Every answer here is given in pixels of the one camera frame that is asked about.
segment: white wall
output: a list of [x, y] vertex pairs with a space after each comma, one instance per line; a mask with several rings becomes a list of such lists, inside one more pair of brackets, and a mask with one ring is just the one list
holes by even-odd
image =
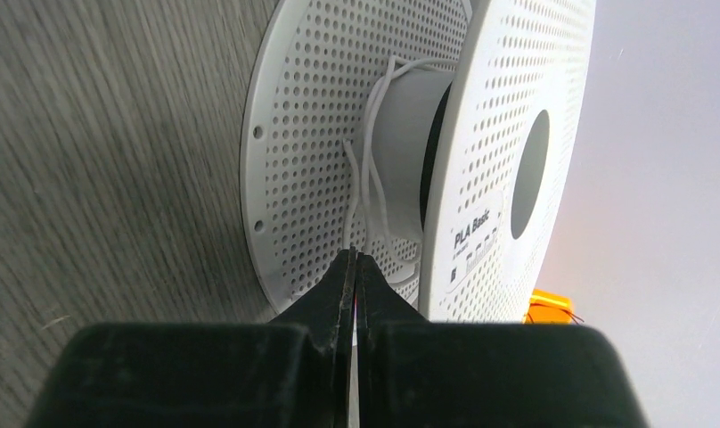
[[599, 1], [538, 286], [608, 335], [652, 425], [720, 426], [720, 1]]

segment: orange object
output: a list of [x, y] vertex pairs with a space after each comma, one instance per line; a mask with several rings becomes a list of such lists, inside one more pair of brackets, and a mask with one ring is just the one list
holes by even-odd
[[572, 324], [580, 319], [573, 314], [572, 300], [550, 292], [534, 290], [530, 296], [524, 324]]

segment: black plastic part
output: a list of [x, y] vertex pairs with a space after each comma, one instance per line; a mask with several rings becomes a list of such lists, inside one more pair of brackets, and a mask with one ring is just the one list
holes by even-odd
[[646, 425], [601, 334], [433, 324], [389, 287], [371, 257], [342, 251], [321, 282], [268, 325], [82, 331], [27, 426], [345, 427], [355, 306], [365, 428]]
[[449, 90], [452, 89], [452, 84], [444, 91], [441, 95], [441, 100], [438, 102], [436, 113], [433, 115], [433, 122], [431, 122], [431, 129], [429, 131], [429, 140], [426, 143], [426, 154], [423, 156], [423, 171], [421, 173], [421, 225], [426, 226], [426, 210], [429, 206], [429, 193], [430, 193], [430, 182], [433, 178], [433, 167], [436, 163], [436, 152], [438, 150], [438, 138], [441, 135], [441, 125], [444, 122], [444, 113], [446, 112], [446, 102], [449, 101]]

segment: wooden surface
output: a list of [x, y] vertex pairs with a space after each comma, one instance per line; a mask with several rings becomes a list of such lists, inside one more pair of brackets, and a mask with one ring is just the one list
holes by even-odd
[[0, 0], [0, 426], [98, 321], [273, 315], [240, 133], [276, 0]]

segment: label on spool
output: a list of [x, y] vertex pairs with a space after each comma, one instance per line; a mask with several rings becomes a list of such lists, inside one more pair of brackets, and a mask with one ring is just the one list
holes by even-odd
[[446, 292], [456, 290], [494, 247], [502, 223], [503, 193], [493, 190], [465, 209], [452, 228], [452, 264]]

